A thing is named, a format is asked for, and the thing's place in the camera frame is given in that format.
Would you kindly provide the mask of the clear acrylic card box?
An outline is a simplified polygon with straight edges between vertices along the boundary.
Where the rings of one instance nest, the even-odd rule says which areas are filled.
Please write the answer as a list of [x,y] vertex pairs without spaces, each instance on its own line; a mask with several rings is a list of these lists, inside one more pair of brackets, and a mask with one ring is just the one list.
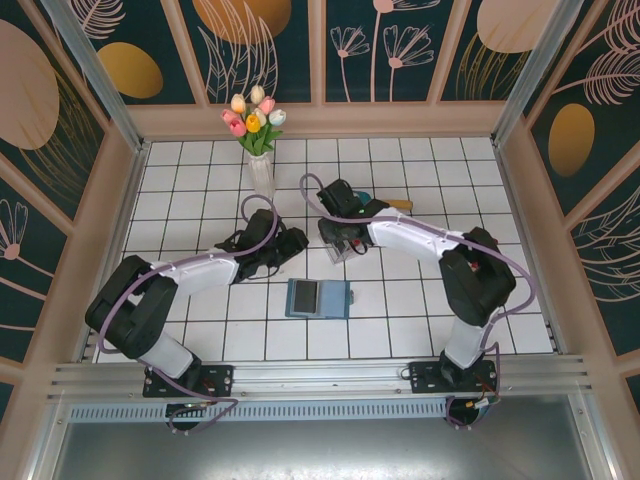
[[331,242],[328,242],[328,243],[325,244],[325,248],[327,250],[327,254],[328,254],[328,256],[329,256],[329,258],[330,258],[330,260],[331,260],[331,262],[333,264],[339,264],[339,263],[342,263],[342,262],[346,262],[346,261],[350,260],[351,258],[353,258],[353,257],[358,255],[356,253],[356,247],[354,247],[353,244],[352,244],[353,241],[354,240],[338,240],[338,241],[334,241],[334,242],[344,242],[345,243],[346,251],[345,251],[343,256],[331,256],[330,253],[329,253],[329,250],[327,248],[327,245],[329,243],[331,243]]

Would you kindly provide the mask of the blue box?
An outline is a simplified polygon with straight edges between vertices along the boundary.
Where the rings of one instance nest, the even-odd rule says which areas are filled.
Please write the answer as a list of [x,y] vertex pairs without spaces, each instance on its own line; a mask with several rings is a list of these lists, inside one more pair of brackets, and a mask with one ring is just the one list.
[[340,280],[311,280],[318,283],[318,305],[315,314],[300,314],[292,311],[293,289],[297,280],[290,279],[287,283],[285,302],[285,316],[289,318],[309,319],[348,319],[350,306],[354,302],[354,294],[349,281]]

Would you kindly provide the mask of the black credit card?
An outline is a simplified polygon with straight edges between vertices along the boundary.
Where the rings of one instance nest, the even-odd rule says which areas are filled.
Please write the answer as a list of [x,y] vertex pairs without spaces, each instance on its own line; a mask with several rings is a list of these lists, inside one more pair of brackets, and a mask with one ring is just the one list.
[[311,280],[297,280],[293,289],[292,311],[300,314],[315,314],[318,305],[318,283]]

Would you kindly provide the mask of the white ribbed vase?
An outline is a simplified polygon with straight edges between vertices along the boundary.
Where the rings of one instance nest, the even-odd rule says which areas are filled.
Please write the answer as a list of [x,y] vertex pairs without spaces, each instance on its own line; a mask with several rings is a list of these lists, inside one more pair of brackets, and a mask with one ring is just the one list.
[[250,155],[248,168],[255,193],[272,199],[275,194],[275,179],[274,166],[269,155]]

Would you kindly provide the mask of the artificial tulip bouquet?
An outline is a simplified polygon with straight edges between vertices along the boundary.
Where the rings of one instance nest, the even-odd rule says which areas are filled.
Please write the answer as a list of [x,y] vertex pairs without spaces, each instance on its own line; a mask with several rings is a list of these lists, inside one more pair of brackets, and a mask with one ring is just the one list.
[[235,94],[229,109],[221,112],[221,119],[240,145],[253,157],[274,150],[274,141],[282,134],[279,130],[286,119],[284,110],[276,107],[261,85],[254,85],[249,100]]

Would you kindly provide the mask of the grey metal sheet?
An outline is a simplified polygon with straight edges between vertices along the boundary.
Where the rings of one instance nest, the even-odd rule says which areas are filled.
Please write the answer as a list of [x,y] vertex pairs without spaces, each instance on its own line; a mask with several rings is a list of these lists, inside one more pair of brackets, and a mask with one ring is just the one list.
[[440,418],[225,421],[192,436],[58,414],[32,480],[619,480],[567,396],[511,397],[475,426]]

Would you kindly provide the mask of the aluminium mounting rail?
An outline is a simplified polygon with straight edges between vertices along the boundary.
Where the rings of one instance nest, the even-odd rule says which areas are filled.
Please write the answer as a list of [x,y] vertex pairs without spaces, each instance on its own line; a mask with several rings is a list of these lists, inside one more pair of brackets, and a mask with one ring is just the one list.
[[[234,365],[233,398],[333,400],[405,398],[407,360],[241,361]],[[573,394],[594,385],[576,355],[503,355],[502,395]],[[138,363],[61,364],[46,387],[50,401],[140,401],[144,369]]]

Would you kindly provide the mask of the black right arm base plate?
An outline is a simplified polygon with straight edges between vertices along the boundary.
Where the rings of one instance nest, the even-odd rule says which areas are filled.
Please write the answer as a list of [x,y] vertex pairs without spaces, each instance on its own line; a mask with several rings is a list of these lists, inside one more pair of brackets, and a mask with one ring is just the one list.
[[411,362],[409,381],[414,394],[481,393],[484,386],[496,389],[498,374],[491,360],[480,360],[468,369],[440,361]]

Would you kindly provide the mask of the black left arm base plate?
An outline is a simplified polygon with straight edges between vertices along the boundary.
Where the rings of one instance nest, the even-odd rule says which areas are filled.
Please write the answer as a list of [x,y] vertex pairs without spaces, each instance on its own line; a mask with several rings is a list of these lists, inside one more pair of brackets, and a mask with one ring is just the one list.
[[144,398],[230,397],[234,367],[192,365],[177,379],[165,379],[155,370],[145,369]]

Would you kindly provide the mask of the aluminium frame post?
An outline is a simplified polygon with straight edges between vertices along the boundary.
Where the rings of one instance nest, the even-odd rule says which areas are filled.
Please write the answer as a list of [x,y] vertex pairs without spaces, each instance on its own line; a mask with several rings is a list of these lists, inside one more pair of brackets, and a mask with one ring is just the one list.
[[126,143],[135,153],[139,153],[142,150],[143,138],[99,60],[96,50],[77,22],[71,7],[66,0],[41,0],[41,3],[52,23],[58,27],[74,58],[83,68]]
[[508,140],[524,107],[579,16],[583,3],[584,0],[559,0],[554,7],[491,133],[491,141],[495,149],[499,150]]

